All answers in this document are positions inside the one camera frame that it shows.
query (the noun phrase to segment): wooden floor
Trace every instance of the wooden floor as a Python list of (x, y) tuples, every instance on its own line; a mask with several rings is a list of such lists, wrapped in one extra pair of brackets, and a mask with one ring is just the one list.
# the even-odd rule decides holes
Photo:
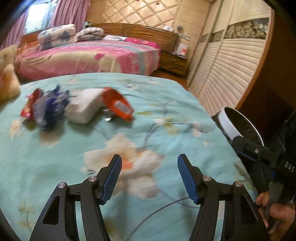
[(174, 80), (174, 81), (178, 82), (180, 85), (182, 85), (185, 90), (188, 89), (186, 77), (184, 77), (184, 76), (180, 75), (180, 77), (177, 77), (177, 76), (175, 76), (169, 72), (166, 72), (164, 70), (155, 70), (150, 76)]

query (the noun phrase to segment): wooden nightstand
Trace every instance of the wooden nightstand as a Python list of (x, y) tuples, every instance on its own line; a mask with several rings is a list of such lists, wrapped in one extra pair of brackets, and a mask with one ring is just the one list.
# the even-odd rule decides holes
[(159, 67), (170, 72), (185, 76), (187, 59), (162, 51)]

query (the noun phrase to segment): pillow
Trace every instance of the pillow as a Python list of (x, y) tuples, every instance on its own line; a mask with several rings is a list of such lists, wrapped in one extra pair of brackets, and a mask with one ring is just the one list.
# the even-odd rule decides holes
[(151, 41), (142, 40), (142, 39), (126, 38), (124, 41), (125, 42), (128, 42), (128, 43), (143, 44), (143, 45), (151, 46), (151, 47), (153, 47), (155, 49), (161, 49), (161, 47), (157, 43), (154, 43), (154, 42), (151, 42)]
[(68, 38), (76, 34), (75, 24), (62, 25), (55, 28), (50, 28), (42, 31), (37, 39), (40, 44), (44, 44), (49, 41)]
[(83, 41), (98, 41), (101, 40), (101, 36), (98, 35), (93, 35), (93, 34), (87, 34), (87, 35), (83, 35), (80, 36), (78, 38), (78, 42), (83, 42)]
[(86, 35), (86, 34), (94, 34), (94, 35), (100, 35), (102, 36), (104, 34), (104, 30), (102, 28), (85, 28), (81, 30), (77, 35), (78, 37)]
[(46, 42), (44, 44), (41, 44), (39, 46), (39, 51), (44, 51), (47, 49), (52, 49), (54, 47), (58, 47), (61, 45), (66, 45), (66, 44), (74, 44), (78, 41), (77, 35), (71, 36), (70, 38), (63, 38), (63, 39), (57, 39), (53, 40), (50, 42)]
[(116, 35), (106, 35), (103, 40), (113, 40), (113, 41), (124, 41), (127, 37), (116, 36)]

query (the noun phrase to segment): window blind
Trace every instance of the window blind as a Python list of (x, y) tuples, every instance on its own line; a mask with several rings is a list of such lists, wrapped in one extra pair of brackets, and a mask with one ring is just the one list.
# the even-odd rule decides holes
[(40, 3), (30, 7), (25, 25), (26, 34), (42, 29), (47, 8), (48, 3)]
[(53, 15), (54, 15), (54, 11), (55, 11), (56, 6), (57, 6), (57, 1), (53, 1), (50, 4), (49, 10), (48, 10), (47, 21), (46, 21), (46, 27), (49, 25), (49, 22), (51, 21)]

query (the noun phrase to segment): window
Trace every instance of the window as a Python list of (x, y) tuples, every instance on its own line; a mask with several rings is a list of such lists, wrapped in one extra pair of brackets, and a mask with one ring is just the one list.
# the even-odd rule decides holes
[(29, 8), (25, 25), (26, 34), (45, 29), (53, 17), (57, 0), (39, 0)]

